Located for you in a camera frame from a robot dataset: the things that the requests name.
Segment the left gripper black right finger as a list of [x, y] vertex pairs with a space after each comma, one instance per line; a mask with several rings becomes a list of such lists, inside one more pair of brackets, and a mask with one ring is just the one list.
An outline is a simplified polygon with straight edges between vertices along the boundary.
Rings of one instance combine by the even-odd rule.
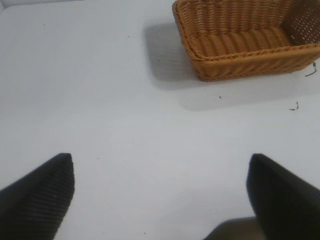
[[269, 157], [253, 154], [246, 189], [268, 240], [318, 240], [320, 191]]

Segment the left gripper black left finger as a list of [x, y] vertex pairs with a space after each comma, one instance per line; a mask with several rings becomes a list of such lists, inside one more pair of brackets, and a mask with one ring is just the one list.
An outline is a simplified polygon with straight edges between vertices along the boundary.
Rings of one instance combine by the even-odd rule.
[[0, 191], [2, 240], [52, 240], [75, 192], [72, 155], [59, 153]]

